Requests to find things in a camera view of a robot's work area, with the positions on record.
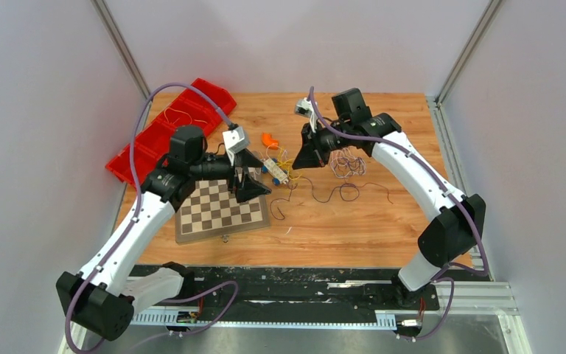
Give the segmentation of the orange pipe elbow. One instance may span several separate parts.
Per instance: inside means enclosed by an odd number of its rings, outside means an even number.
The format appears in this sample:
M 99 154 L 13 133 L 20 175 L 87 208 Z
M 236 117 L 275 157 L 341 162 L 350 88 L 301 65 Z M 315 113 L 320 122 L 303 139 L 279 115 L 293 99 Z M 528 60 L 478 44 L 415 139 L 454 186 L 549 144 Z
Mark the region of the orange pipe elbow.
M 273 136 L 270 133 L 262 133 L 261 134 L 261 141 L 262 141 L 262 144 L 268 150 L 278 150 L 279 149 L 279 141 L 277 139 L 274 139 Z

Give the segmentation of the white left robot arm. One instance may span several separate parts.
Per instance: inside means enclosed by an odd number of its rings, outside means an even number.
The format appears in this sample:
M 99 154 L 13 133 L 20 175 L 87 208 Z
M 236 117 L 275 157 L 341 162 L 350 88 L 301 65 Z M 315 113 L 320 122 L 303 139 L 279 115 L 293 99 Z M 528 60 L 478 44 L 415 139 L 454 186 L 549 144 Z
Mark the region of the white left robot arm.
M 136 183 L 136 200 L 106 243 L 77 273 L 60 275 L 56 289 L 68 341 L 73 324 L 113 341 L 143 310 L 166 299 L 177 305 L 193 301 L 196 286 L 182 265 L 164 265 L 132 284 L 127 279 L 153 236 L 189 199 L 199 181 L 224 181 L 239 203 L 270 194 L 270 188 L 249 172 L 262 162 L 248 149 L 243 127 L 230 124 L 223 131 L 223 145 L 224 154 L 210 153 L 201 128 L 177 128 L 167 152 Z

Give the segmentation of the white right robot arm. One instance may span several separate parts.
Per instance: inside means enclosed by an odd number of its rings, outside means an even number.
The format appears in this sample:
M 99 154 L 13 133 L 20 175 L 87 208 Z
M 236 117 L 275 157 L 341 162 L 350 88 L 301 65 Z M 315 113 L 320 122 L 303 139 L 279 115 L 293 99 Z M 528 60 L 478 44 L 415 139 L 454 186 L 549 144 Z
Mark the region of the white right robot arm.
M 391 288 L 394 303 L 409 308 L 456 258 L 481 245 L 486 203 L 443 178 L 390 114 L 371 112 L 358 88 L 336 94 L 332 103 L 332 122 L 321 115 L 312 92 L 296 103 L 295 114 L 309 121 L 301 129 L 293 169 L 324 167 L 333 152 L 354 147 L 380 163 L 413 196 L 429 224 L 417 240 L 418 252 L 399 270 Z

